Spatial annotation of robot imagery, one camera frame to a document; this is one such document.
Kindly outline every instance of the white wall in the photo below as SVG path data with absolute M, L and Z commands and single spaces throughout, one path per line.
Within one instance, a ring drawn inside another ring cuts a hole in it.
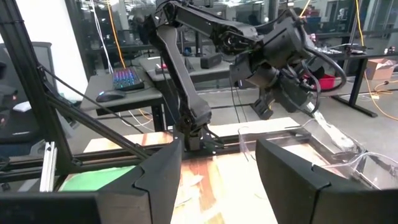
M 84 93 L 87 77 L 64 0 L 17 0 L 31 41 L 52 43 L 55 74 Z M 82 97 L 61 83 L 58 91 L 69 100 Z

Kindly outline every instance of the metal bracket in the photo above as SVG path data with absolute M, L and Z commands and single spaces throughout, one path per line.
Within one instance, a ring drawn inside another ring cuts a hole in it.
M 40 179 L 40 191 L 52 192 L 54 188 L 55 165 L 57 163 L 57 148 L 55 143 L 45 143 L 42 177 Z

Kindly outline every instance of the cardboard box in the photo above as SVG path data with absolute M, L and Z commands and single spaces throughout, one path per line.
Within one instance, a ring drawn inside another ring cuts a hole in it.
M 387 58 L 369 59 L 366 65 L 368 80 L 389 80 L 397 62 Z

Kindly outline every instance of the red object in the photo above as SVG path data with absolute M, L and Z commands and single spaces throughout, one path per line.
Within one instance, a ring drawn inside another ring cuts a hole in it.
M 319 79 L 319 84 L 322 90 L 328 90 L 335 86 L 336 77 L 325 74 L 321 79 Z

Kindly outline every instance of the white cable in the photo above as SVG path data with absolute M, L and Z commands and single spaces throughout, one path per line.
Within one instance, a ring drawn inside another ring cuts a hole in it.
M 106 50 L 106 46 L 105 46 L 105 43 L 104 43 L 104 39 L 103 39 L 104 37 L 103 37 L 102 32 L 101 32 L 100 22 L 99 22 L 99 20 L 98 20 L 97 13 L 95 13 L 95 4 L 94 4 L 94 0 L 90 0 L 90 3 L 91 3 L 91 7 L 93 8 L 95 26 L 96 26 L 96 28 L 97 28 L 97 32 L 98 32 L 98 35 L 99 35 L 99 39 L 101 40 L 102 46 L 103 46 L 103 48 L 104 48 L 104 52 L 105 52 L 106 59 L 107 59 L 107 61 L 108 61 L 108 69 L 109 69 L 109 72 L 110 72 L 110 73 L 113 73 L 113 68 L 112 68 L 112 65 L 111 65 L 111 61 L 110 61 L 110 59 L 109 59 L 108 51 Z
M 155 132 L 155 131 L 152 130 L 151 128 L 148 128 L 147 126 L 145 126 L 145 124 L 142 124 L 141 122 L 139 122 L 139 120 L 134 116 L 134 114 L 133 114 L 131 111 L 129 111 L 129 113 L 130 113 L 130 115 L 132 116 L 132 118 L 134 118 L 134 119 L 137 121 L 137 123 L 139 123 L 143 128 L 146 128 L 146 129 L 148 129 L 149 131 Z
M 154 130 L 152 130 L 151 128 L 148 128 L 148 127 L 146 127 L 145 125 L 147 125 L 147 124 L 149 124 L 149 123 L 151 123 L 152 121 L 153 121 L 153 119 L 150 119 L 149 121 L 147 121 L 147 122 L 145 122 L 145 123 L 140 123 L 137 119 L 136 119 L 136 117 L 134 116 L 134 115 L 132 115 L 133 116 L 133 118 L 139 123 L 138 125 L 134 125 L 134 127 L 139 127 L 139 126 L 142 126 L 142 127 L 144 127 L 144 128 L 146 128 L 146 129 L 148 129 L 148 130 L 150 130 L 150 131 L 153 131 L 153 132 L 155 132 Z M 124 125 L 126 125 L 127 127 L 131 127 L 131 125 L 130 124 L 127 124 L 126 122 L 124 122 L 124 121 L 122 121 L 122 123 L 124 124 Z

